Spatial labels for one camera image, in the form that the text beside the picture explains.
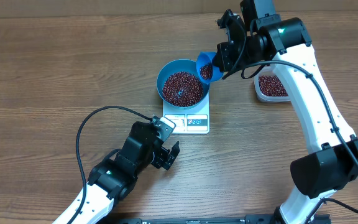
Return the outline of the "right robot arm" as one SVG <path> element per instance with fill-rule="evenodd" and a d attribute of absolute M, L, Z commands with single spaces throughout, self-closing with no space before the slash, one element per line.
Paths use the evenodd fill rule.
<path fill-rule="evenodd" d="M 300 120 L 308 155 L 290 165 L 294 188 L 271 215 L 247 215 L 248 223 L 329 223 L 317 211 L 358 177 L 358 137 L 339 112 L 318 68 L 301 19 L 283 20 L 272 1 L 242 1 L 217 21 L 228 40 L 217 46 L 213 72 L 227 78 L 268 66 L 281 81 Z"/>

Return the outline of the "blue plastic scoop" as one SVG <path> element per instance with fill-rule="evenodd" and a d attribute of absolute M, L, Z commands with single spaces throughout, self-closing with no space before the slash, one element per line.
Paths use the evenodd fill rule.
<path fill-rule="evenodd" d="M 197 74 L 200 80 L 209 85 L 223 77 L 223 72 L 217 66 L 213 65 L 214 52 L 201 52 L 196 60 Z"/>

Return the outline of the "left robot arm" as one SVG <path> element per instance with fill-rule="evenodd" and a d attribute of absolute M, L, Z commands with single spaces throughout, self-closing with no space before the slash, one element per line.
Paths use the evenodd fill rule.
<path fill-rule="evenodd" d="M 174 129 L 175 123 L 165 117 L 134 123 L 122 149 L 91 170 L 85 189 L 54 222 L 97 223 L 129 195 L 148 165 L 168 170 L 180 152 L 178 142 L 170 150 L 163 147 Z"/>

